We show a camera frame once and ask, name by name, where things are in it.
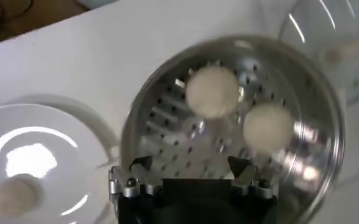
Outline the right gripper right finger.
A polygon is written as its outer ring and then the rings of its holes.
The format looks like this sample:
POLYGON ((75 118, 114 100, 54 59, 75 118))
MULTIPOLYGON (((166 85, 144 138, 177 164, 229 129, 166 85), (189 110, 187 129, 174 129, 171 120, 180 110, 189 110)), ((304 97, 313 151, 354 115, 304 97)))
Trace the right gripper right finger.
POLYGON ((272 177, 262 176, 251 160, 229 156, 227 162, 233 176, 231 184, 240 189, 242 196, 254 194, 264 200, 277 196, 272 177))

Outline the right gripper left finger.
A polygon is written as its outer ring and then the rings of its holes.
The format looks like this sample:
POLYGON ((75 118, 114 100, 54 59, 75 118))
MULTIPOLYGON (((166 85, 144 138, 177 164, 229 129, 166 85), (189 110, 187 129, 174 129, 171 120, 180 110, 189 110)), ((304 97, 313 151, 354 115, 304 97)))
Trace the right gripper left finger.
POLYGON ((143 156, 134 159, 129 167, 113 166, 108 172, 109 197, 135 198, 142 193, 157 195, 163 187, 163 180, 152 172, 152 162, 152 156, 143 156))

